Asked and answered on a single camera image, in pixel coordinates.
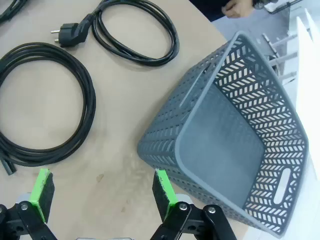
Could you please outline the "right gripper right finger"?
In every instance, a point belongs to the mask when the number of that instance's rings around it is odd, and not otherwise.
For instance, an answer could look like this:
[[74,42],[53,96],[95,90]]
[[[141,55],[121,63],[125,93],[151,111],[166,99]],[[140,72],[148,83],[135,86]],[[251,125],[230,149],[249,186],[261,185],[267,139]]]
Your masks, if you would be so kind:
[[152,192],[162,220],[152,240],[178,240],[190,234],[197,240],[235,240],[227,217],[215,204],[196,207],[189,196],[178,199],[165,170],[156,169]]

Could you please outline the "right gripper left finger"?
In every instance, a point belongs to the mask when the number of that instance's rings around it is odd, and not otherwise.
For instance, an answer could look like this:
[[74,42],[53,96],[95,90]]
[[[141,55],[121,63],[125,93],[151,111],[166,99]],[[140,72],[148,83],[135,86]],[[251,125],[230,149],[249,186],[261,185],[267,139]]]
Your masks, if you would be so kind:
[[55,240],[47,226],[54,192],[53,173],[40,169],[31,193],[11,208],[0,205],[0,238],[19,240],[29,235],[33,240]]

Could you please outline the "person's left hand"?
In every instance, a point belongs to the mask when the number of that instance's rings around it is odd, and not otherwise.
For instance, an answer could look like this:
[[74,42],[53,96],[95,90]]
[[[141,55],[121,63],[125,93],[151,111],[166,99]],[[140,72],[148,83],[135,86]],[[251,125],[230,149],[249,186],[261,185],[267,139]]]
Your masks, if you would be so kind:
[[230,0],[221,11],[226,17],[236,19],[248,17],[253,9],[252,0]]

